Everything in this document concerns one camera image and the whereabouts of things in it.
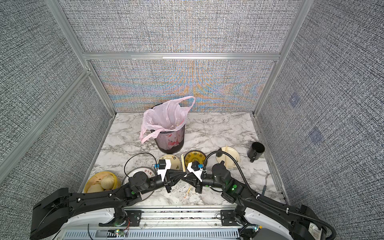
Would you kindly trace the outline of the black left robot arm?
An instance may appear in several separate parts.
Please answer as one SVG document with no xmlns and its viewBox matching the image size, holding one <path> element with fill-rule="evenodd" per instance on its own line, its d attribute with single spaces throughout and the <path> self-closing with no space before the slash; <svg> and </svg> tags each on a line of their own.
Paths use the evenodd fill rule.
<svg viewBox="0 0 384 240">
<path fill-rule="evenodd" d="M 168 193 L 186 173 L 179 170 L 161 170 L 161 174 L 149 178 L 137 172 L 120 188 L 98 193 L 70 193 L 61 188 L 33 207 L 31 240 L 41 240 L 58 232 L 72 217 L 101 209 L 113 208 L 120 212 L 124 207 L 143 201 L 142 195 L 165 188 Z"/>
</svg>

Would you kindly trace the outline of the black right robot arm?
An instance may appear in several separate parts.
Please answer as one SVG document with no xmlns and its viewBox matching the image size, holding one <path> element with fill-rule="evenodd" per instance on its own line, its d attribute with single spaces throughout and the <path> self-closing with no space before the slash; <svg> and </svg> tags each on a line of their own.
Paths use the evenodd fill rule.
<svg viewBox="0 0 384 240">
<path fill-rule="evenodd" d="M 199 162 L 189 163 L 187 170 L 183 180 L 197 193 L 203 187 L 221 188 L 222 198 L 236 205 L 232 219 L 243 226 L 263 225 L 292 240 L 334 240 L 337 236 L 336 230 L 310 207 L 297 208 L 261 195 L 247 183 L 234 179 L 223 163 L 215 164 L 211 174 Z"/>
</svg>

